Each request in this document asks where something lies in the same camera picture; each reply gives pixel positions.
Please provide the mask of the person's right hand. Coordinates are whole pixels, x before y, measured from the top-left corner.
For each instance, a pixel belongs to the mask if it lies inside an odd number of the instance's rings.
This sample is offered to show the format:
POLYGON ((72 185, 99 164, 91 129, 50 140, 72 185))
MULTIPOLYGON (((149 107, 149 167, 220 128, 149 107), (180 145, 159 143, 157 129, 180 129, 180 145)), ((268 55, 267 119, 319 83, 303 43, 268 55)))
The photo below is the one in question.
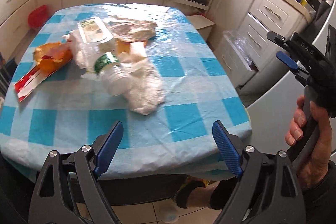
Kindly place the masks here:
MULTIPOLYGON (((303 126, 306 125, 307 118, 303 111, 305 97, 297 98, 297 108, 289 125, 289 130, 285 135, 285 141, 289 146, 294 146, 303 138, 303 126)), ((318 184, 327 174, 329 159, 331 156, 331 145, 333 131, 330 118, 326 109, 310 102, 310 111, 318 122, 319 138, 309 160, 297 172, 298 180, 302 188, 307 189, 318 184)))

